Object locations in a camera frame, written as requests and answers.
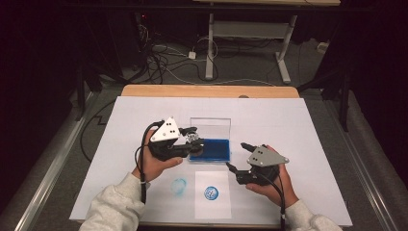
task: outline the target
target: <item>human hand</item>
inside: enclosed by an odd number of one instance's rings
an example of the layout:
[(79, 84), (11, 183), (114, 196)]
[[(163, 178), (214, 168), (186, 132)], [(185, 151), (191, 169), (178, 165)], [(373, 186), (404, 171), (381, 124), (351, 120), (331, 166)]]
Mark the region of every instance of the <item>human hand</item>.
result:
[[(289, 173), (286, 171), (286, 167), (284, 164), (279, 165), (279, 175), (282, 180), (282, 185), (279, 180), (279, 177), (275, 179), (273, 183), (282, 191), (283, 187), (283, 193), (285, 195), (285, 208), (290, 207), (291, 205), (295, 204), (297, 200), (299, 200), (294, 193), (293, 186), (292, 186), (292, 181), (291, 181), (291, 176)], [(281, 206), (281, 198), (279, 193), (276, 191), (276, 189), (272, 185), (267, 185), (267, 186), (260, 186), (257, 184), (247, 184), (246, 188), (258, 193), (265, 195), (270, 201), (275, 203), (278, 206)]]
[[(183, 158), (181, 157), (174, 157), (171, 159), (168, 159), (167, 161), (163, 162), (151, 154), (149, 147), (147, 144), (149, 143), (150, 137), (153, 135), (153, 130), (150, 130), (147, 132), (146, 140), (144, 141), (144, 150), (143, 150), (143, 171), (145, 175), (145, 180), (146, 182), (150, 182), (157, 177), (159, 177), (162, 172), (165, 169), (175, 167), (180, 165), (183, 162)], [(140, 172), (138, 167), (135, 167), (135, 169), (132, 172), (133, 175), (138, 177), (140, 179)]]

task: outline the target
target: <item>plug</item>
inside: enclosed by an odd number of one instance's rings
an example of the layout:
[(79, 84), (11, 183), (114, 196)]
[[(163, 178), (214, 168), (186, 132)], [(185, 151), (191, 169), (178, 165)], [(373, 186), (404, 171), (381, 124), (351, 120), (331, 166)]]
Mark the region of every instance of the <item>plug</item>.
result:
[(189, 52), (189, 58), (195, 60), (195, 52), (193, 51)]

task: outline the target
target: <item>wrist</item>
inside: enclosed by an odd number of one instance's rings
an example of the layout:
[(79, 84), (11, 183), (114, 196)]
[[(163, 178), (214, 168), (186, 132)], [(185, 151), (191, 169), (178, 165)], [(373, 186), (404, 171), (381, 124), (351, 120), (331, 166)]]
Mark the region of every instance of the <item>wrist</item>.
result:
[(140, 179), (140, 172), (137, 167), (132, 171), (132, 175), (134, 175), (136, 178)]
[(299, 198), (294, 193), (285, 194), (285, 209), (295, 204)]

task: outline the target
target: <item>blue logo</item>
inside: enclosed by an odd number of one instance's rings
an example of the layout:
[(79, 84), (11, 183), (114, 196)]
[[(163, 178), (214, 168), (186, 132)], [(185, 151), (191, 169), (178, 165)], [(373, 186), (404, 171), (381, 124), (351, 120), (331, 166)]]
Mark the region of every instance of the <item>blue logo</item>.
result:
[(215, 200), (218, 197), (218, 190), (216, 187), (210, 186), (205, 190), (204, 195), (208, 200)]

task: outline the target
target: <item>wooden tabletop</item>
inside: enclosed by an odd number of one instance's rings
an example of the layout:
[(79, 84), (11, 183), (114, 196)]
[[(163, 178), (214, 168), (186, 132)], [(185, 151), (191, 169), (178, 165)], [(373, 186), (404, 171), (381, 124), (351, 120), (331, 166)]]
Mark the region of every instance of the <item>wooden tabletop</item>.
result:
[(340, 5), (340, 0), (194, 0), (194, 1), (212, 3), (250, 3), (250, 4), (294, 5), (294, 6), (310, 5), (319, 7), (330, 7)]
[(128, 85), (122, 96), (216, 97), (216, 98), (298, 98), (293, 87)]

